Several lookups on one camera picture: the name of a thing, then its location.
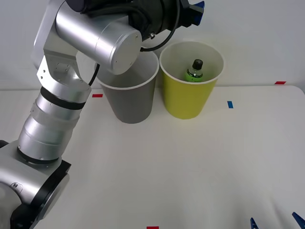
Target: table surface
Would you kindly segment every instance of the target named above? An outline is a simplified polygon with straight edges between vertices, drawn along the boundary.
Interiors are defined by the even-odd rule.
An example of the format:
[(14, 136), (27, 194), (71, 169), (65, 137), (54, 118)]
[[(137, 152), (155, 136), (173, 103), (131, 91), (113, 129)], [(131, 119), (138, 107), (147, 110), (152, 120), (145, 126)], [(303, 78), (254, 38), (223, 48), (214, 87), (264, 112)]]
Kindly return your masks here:
[[(0, 139), (18, 138), (38, 93), (0, 92)], [(133, 125), (90, 97), (63, 155), (70, 182), (37, 228), (249, 229), (253, 217), (298, 229), (304, 119), (294, 86), (216, 87), (191, 120), (172, 117), (156, 89), (151, 115)]]

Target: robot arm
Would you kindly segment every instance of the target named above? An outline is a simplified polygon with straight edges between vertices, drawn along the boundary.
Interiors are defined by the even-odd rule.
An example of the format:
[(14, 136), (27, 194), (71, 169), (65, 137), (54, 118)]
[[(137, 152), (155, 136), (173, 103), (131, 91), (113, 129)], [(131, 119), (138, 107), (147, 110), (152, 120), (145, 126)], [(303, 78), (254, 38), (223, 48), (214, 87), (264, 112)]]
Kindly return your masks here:
[[(151, 1), (50, 1), (32, 53), (42, 85), (40, 94), (19, 139), (10, 144), (0, 142), (0, 184), (17, 194), (10, 196), (6, 211), (14, 209), (11, 229), (34, 228), (69, 180), (71, 165), (61, 156), (91, 92), (81, 79), (77, 51), (112, 73), (122, 74), (140, 51), (160, 48), (179, 26), (200, 23), (203, 9), (189, 5), (187, 0)], [(172, 32), (162, 44), (141, 48), (143, 40), (165, 29)]]

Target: white wall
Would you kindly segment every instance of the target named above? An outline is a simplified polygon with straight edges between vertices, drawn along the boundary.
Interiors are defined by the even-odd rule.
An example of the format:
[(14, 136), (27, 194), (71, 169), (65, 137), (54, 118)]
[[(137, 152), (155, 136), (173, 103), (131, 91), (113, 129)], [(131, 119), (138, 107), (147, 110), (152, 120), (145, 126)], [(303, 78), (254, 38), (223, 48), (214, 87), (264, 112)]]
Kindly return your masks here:
[[(0, 89), (40, 88), (30, 53), (47, 2), (2, 3)], [(202, 24), (180, 28), (171, 42), (196, 39), (218, 49), (227, 61), (218, 85), (287, 81), (305, 91), (304, 12), (304, 0), (206, 0)], [(167, 35), (165, 31), (145, 45), (154, 46)], [(81, 53), (77, 58), (82, 77), (89, 80), (93, 61)]]

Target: gray cup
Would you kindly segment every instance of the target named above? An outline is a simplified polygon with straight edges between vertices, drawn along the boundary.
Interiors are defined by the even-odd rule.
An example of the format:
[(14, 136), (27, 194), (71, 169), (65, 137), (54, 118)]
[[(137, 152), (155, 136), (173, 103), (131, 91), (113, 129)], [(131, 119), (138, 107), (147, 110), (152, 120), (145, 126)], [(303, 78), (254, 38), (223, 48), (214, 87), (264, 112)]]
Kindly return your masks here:
[(124, 123), (139, 123), (152, 111), (159, 60), (153, 52), (141, 52), (132, 67), (121, 75), (100, 69), (97, 75), (110, 106)]

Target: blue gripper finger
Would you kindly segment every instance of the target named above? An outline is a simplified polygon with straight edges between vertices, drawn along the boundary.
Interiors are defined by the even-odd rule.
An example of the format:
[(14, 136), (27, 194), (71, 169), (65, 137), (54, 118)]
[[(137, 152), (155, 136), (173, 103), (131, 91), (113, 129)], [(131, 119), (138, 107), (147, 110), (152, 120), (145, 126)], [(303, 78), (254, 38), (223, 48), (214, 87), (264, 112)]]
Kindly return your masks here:
[(305, 229), (305, 220), (302, 219), (298, 214), (295, 212), (292, 213), (292, 216), (295, 218), (296, 222), (300, 225), (302, 229)]
[(258, 229), (258, 226), (253, 218), (250, 219), (251, 229)]

